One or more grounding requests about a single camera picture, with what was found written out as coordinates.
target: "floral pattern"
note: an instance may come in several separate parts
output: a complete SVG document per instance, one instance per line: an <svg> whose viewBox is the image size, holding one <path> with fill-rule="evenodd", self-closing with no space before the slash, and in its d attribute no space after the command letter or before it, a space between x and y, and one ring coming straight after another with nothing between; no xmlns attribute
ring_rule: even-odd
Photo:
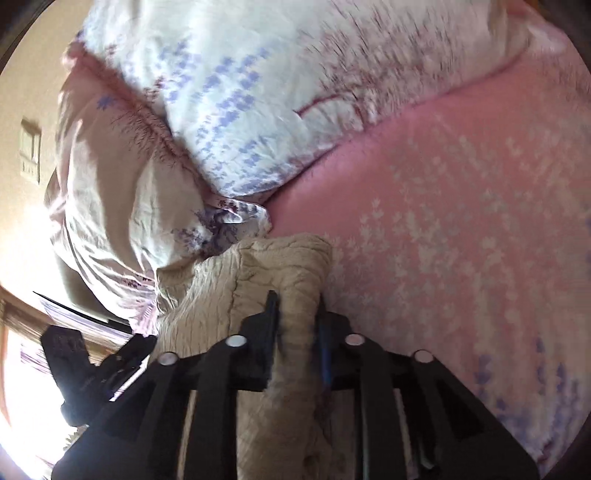
<svg viewBox="0 0 591 480"><path fill-rule="evenodd" d="M591 75L529 21L513 66L355 138L267 206L271 235L332 243L328 307L390 351L431 350L544 474L591 411Z"/></svg>
<svg viewBox="0 0 591 480"><path fill-rule="evenodd" d="M226 1L97 0L78 39L168 122L212 190L244 197L513 58L527 36L500 4L246 0L227 15Z"/></svg>

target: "bedding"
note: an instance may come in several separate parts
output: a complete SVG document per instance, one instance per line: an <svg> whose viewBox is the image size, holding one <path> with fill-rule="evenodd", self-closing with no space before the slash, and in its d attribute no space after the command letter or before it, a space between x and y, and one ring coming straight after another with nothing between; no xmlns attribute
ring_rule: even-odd
<svg viewBox="0 0 591 480"><path fill-rule="evenodd" d="M266 233L267 213L213 194L162 121L83 49L66 61L51 241L110 312L153 333L155 272Z"/></svg>
<svg viewBox="0 0 591 480"><path fill-rule="evenodd" d="M506 65L527 31L498 0L96 0L78 41L214 192L261 200L350 133Z"/></svg>
<svg viewBox="0 0 591 480"><path fill-rule="evenodd" d="M158 307L163 316L151 360L167 351L180 357L207 351L238 333L245 317L261 312L269 290L279 294L282 348L275 352L269 386L263 393L238 394L240 479L326 478L322 470L327 471L330 447L315 421L321 383L311 358L330 251L330 245L314 235L247 239L218 257L158 273ZM190 425L189 416L181 472Z"/></svg>
<svg viewBox="0 0 591 480"><path fill-rule="evenodd" d="M333 245L329 309L432 351L546 473L591 410L591 76L521 15L516 63L341 145L267 208L271 236Z"/></svg>

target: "black clip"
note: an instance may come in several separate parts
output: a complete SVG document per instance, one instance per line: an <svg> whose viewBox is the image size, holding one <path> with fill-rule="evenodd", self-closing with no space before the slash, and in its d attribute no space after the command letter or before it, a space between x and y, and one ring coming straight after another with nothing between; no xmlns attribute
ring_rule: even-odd
<svg viewBox="0 0 591 480"><path fill-rule="evenodd" d="M61 412L73 427L86 425L139 369L156 345L156 337L134 335L99 366L90 363L78 330L50 326L41 346L51 374L64 397Z"/></svg>

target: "white pillow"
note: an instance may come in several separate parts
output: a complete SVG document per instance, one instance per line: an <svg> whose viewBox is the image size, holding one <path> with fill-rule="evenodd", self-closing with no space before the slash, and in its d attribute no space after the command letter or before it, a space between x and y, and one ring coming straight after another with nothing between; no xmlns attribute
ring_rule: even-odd
<svg viewBox="0 0 591 480"><path fill-rule="evenodd" d="M528 37L501 0L97 0L79 38L235 197L489 74Z"/></svg>

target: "wall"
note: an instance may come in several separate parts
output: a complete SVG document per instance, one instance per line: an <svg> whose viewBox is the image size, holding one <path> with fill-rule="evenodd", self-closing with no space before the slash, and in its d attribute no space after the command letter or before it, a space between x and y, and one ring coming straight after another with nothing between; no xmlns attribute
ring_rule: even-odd
<svg viewBox="0 0 591 480"><path fill-rule="evenodd" d="M38 305L33 290L64 296L46 235L45 186L54 168L57 95L66 77L62 52L91 0L56 0L33 24L0 74L0 283ZM41 184L20 176L18 138L23 118L41 128Z"/></svg>

